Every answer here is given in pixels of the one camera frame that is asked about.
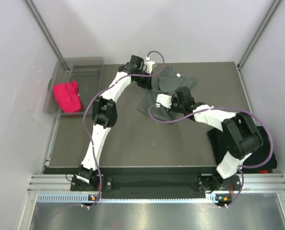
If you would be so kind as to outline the aluminium frame rail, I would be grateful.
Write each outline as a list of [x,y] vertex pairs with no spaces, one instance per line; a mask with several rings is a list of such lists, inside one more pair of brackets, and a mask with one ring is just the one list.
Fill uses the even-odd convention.
[[[68,193],[70,176],[32,175],[28,193]],[[281,173],[245,174],[242,193],[285,193],[285,178]]]

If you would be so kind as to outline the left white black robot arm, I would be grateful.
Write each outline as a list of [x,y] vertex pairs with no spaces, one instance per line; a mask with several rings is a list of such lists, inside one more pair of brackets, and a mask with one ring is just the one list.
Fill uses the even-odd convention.
[[108,133],[118,118],[117,100],[132,82],[137,83],[143,89],[150,89],[154,65],[156,62],[150,60],[149,56],[146,59],[135,55],[131,56],[128,63],[119,67],[108,89],[99,92],[92,99],[92,104],[88,106],[92,109],[93,120],[92,133],[87,133],[91,140],[76,175],[87,190],[95,189],[98,184],[98,163],[102,148]]

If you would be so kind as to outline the clear plastic bin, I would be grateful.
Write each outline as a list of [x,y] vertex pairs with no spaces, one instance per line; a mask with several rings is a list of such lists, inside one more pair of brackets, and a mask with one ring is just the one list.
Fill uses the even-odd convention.
[[[66,70],[63,63],[56,63],[54,73],[48,82],[47,97],[44,113],[53,116],[83,115],[91,99],[101,90],[104,59],[102,57],[72,57],[66,58],[65,64],[70,68]],[[77,113],[63,112],[53,95],[53,87],[59,83],[75,81],[78,83],[78,93],[82,108]]]

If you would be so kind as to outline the red folded t shirt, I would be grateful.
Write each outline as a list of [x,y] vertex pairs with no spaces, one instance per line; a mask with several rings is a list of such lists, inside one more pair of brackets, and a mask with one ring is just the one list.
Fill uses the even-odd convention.
[[267,174],[267,173],[269,173],[269,171],[268,170],[259,170],[259,171],[257,171],[258,173],[263,173],[263,174]]

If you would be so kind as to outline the black folded t shirt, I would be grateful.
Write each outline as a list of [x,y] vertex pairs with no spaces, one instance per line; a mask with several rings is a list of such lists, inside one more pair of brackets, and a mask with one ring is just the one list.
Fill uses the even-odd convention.
[[[263,137],[263,145],[259,147],[251,156],[249,156],[245,161],[244,165],[256,165],[262,163],[268,156],[270,152],[270,143],[268,139],[268,135],[262,126],[258,127],[260,134]],[[226,151],[227,144],[224,140],[223,133],[216,128],[211,129],[207,132],[208,139],[212,146],[214,159],[216,164],[219,164],[223,159]],[[275,154],[272,154],[271,159],[263,166],[254,168],[254,169],[246,169],[242,168],[243,173],[258,173],[259,170],[268,170],[269,173],[277,168],[277,159]]]

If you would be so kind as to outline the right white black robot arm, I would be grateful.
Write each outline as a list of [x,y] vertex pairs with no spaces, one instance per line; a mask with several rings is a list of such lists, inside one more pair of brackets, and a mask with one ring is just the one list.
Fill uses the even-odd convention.
[[215,110],[211,106],[196,102],[187,87],[176,90],[173,96],[157,99],[162,102],[168,111],[183,114],[194,113],[188,118],[192,121],[209,125],[223,134],[227,150],[220,163],[217,164],[216,173],[212,181],[217,189],[223,190],[230,185],[230,178],[234,176],[243,162],[259,147],[263,145],[263,138],[250,115],[244,112],[226,112]]

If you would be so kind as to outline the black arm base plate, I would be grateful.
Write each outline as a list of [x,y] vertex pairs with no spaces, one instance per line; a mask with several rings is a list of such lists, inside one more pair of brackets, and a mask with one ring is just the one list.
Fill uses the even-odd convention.
[[102,191],[112,196],[125,189],[133,196],[188,195],[197,192],[234,191],[240,188],[240,178],[220,177],[215,167],[102,167],[97,172],[81,171],[72,178],[71,191]]

